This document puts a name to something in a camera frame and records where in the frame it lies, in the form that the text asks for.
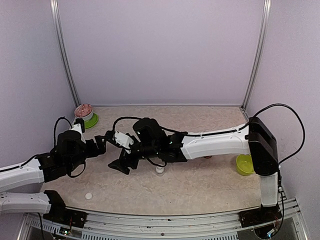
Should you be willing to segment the white bottle cap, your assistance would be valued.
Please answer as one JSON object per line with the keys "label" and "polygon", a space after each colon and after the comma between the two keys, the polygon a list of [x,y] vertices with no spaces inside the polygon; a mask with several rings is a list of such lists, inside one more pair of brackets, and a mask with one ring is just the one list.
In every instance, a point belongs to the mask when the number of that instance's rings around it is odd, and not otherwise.
{"label": "white bottle cap", "polygon": [[85,198],[86,198],[87,200],[91,200],[91,199],[93,198],[92,193],[90,193],[90,192],[86,193],[86,194],[85,194]]}

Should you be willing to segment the small white pill bottle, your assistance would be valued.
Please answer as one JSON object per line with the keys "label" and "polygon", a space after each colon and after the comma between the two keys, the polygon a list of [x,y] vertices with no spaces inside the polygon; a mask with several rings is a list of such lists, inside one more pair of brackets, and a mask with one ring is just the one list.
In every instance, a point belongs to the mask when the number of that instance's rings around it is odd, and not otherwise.
{"label": "small white pill bottle", "polygon": [[157,166],[155,168],[155,171],[158,175],[163,175],[164,174],[164,171],[165,171],[165,168],[164,167],[160,167],[160,166]]}

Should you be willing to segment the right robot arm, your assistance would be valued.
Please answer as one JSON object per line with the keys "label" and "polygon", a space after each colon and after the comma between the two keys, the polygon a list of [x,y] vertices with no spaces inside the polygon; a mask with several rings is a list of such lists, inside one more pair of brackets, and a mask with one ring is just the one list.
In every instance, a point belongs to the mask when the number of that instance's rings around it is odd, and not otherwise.
{"label": "right robot arm", "polygon": [[154,118],[133,119],[135,136],[116,130],[122,117],[116,119],[105,134],[109,143],[121,149],[119,158],[108,165],[110,168],[127,175],[142,159],[159,158],[168,164],[207,156],[250,155],[253,170],[260,177],[261,205],[255,212],[256,218],[266,222],[279,210],[280,166],[284,160],[278,159],[275,136],[256,114],[245,124],[199,133],[167,129]]}

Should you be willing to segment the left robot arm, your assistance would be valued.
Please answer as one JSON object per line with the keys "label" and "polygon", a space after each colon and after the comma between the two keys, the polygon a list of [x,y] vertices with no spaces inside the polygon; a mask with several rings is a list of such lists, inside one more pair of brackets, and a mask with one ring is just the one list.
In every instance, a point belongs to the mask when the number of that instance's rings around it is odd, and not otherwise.
{"label": "left robot arm", "polygon": [[0,169],[0,212],[39,213],[53,216],[63,223],[70,218],[70,211],[55,190],[39,193],[13,193],[11,190],[30,185],[55,181],[61,177],[74,178],[72,172],[86,159],[103,155],[107,151],[106,138],[98,135],[85,139],[85,123],[77,119],[69,130],[54,136],[50,152],[36,154],[25,162]]}

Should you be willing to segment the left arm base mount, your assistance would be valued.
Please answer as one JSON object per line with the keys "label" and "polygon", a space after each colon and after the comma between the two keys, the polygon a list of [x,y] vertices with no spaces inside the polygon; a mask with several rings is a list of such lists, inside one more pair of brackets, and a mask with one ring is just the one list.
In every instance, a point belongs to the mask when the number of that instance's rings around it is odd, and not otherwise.
{"label": "left arm base mount", "polygon": [[87,220],[86,212],[67,208],[62,197],[55,190],[45,190],[43,193],[48,197],[50,204],[49,212],[43,214],[44,219],[69,227],[84,228]]}

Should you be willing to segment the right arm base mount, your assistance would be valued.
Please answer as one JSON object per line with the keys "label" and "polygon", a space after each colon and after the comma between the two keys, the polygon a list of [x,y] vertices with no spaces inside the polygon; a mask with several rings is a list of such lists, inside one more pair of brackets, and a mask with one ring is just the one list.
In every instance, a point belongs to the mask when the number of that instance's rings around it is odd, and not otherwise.
{"label": "right arm base mount", "polygon": [[258,208],[243,210],[238,213],[242,228],[265,224],[276,219],[279,220],[282,215],[278,203],[275,206],[266,207],[261,205]]}

